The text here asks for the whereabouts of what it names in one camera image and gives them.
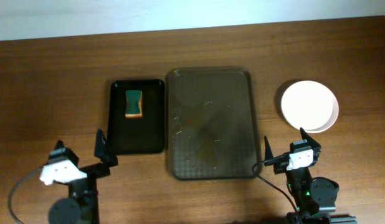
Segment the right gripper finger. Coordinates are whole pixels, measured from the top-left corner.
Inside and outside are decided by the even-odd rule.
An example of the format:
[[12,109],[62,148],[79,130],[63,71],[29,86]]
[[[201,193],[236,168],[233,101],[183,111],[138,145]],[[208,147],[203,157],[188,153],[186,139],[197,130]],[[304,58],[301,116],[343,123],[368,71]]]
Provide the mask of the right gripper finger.
[[264,136],[264,143],[265,143],[265,158],[264,158],[265,162],[264,162],[264,164],[265,165],[272,165],[274,157],[273,157],[272,150],[271,150],[270,143],[269,143],[267,136]]
[[302,136],[302,139],[306,140],[311,148],[321,148],[321,145],[316,142],[312,137],[310,137],[303,128],[300,128],[300,134]]

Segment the white plate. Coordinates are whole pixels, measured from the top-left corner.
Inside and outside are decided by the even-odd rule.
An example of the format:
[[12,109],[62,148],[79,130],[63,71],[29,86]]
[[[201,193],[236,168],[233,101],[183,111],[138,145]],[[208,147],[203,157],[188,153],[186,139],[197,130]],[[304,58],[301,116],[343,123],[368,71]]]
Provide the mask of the white plate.
[[333,92],[328,87],[314,81],[305,80],[290,85],[280,100],[283,117],[294,128],[306,131],[316,108],[315,103],[330,93]]
[[330,93],[315,103],[316,108],[310,118],[309,133],[322,133],[336,123],[339,115],[339,104],[335,95]]

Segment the green and yellow sponge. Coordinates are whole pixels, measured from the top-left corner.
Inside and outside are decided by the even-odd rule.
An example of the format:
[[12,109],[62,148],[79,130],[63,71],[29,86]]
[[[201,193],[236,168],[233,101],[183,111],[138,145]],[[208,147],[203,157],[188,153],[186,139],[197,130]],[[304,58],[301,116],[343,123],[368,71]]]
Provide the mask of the green and yellow sponge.
[[126,96],[126,108],[125,108],[125,117],[126,118],[142,118],[142,91],[141,90],[127,90],[125,92]]

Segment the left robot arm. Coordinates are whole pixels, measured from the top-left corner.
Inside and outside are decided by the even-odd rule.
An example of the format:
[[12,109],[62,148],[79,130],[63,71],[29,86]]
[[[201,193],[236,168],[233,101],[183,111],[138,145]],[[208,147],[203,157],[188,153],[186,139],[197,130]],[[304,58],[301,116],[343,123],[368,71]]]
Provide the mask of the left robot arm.
[[68,196],[56,201],[49,210],[49,223],[100,222],[98,211],[97,180],[111,174],[110,168],[118,165],[117,156],[110,149],[105,134],[97,131],[94,156],[100,162],[78,167],[79,158],[59,140],[50,152],[48,162],[40,175],[45,185],[62,184],[68,187]]

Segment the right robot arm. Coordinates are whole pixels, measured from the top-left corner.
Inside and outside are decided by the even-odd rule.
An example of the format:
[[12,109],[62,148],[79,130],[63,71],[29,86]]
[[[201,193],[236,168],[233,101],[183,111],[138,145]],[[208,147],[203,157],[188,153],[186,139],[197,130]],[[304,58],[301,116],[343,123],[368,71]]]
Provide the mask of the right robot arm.
[[265,166],[272,166],[275,174],[285,174],[287,197],[294,211],[287,214],[288,223],[330,223],[336,211],[339,185],[324,177],[312,177],[309,168],[319,159],[321,145],[300,128],[301,141],[290,144],[290,150],[273,156],[269,140],[265,143]]

